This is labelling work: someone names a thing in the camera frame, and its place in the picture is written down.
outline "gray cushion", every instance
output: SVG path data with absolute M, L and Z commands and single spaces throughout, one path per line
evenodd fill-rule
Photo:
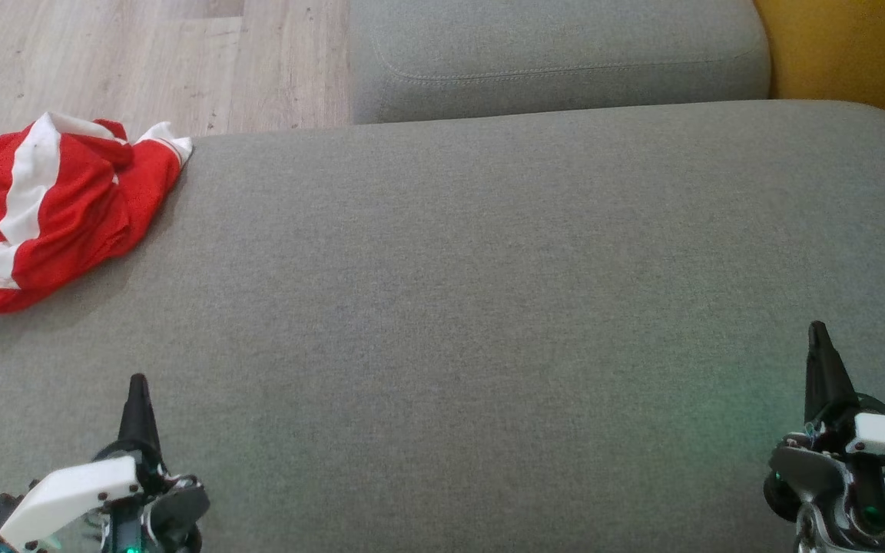
M 766 98 L 751 0 L 358 0 L 354 119 Z
M 0 492 L 150 376 L 208 551 L 790 551 L 807 324 L 885 400 L 885 113 L 207 137 L 136 252 L 0 317 Z

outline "stitching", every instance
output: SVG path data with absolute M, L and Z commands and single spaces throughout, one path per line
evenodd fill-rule
M 554 75 L 567 75 L 571 73 L 580 73 L 587 71 L 626 71 L 629 69 L 638 69 L 641 67 L 656 67 L 662 65 L 695 65 L 720 62 L 731 63 L 737 59 L 751 55 L 753 52 L 756 52 L 756 50 L 760 48 L 760 45 L 762 45 L 762 41 L 756 41 L 751 49 L 748 49 L 746 52 L 742 52 L 728 58 L 712 58 L 691 61 L 658 61 L 636 64 L 612 63 L 598 65 L 568 65 L 561 67 L 544 67 L 535 69 L 520 69 L 515 71 L 472 73 L 466 75 L 450 76 L 418 75 L 405 73 L 404 71 L 401 71 L 397 67 L 391 65 L 389 61 L 384 58 L 382 47 L 380 47 L 380 42 L 378 41 L 378 39 L 372 38 L 371 45 L 373 46 L 373 50 L 375 50 L 375 55 L 378 56 L 378 59 L 380 62 L 382 62 L 384 68 L 389 70 L 389 73 L 391 73 L 391 77 L 396 78 L 396 80 L 398 81 L 408 81 L 408 83 L 414 84 L 459 84 L 458 81 L 519 81 L 523 78 L 550 77 Z

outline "wooden floor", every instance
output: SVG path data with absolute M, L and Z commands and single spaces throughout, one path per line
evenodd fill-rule
M 347 0 L 0 0 L 0 134 L 46 111 L 203 136 L 350 119 Z

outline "gray upholstered surface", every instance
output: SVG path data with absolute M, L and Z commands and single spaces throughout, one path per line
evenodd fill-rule
M 871 108 L 209 137 L 140 250 L 0 317 L 0 491 L 144 371 L 208 552 L 790 551 L 814 318 L 885 399 Z
M 766 98 L 751 0 L 358 0 L 358 123 Z

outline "robotic arm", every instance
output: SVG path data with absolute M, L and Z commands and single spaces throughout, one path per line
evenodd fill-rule
M 798 553 L 885 553 L 885 405 L 857 393 L 824 323 L 808 330 L 804 431 L 771 454 L 764 497 Z
M 34 480 L 25 496 L 0 495 L 0 553 L 49 553 L 77 518 L 99 517 L 102 553 L 200 553 L 197 521 L 210 508 L 196 476 L 162 462 L 148 383 L 134 375 L 118 439 L 87 465 Z

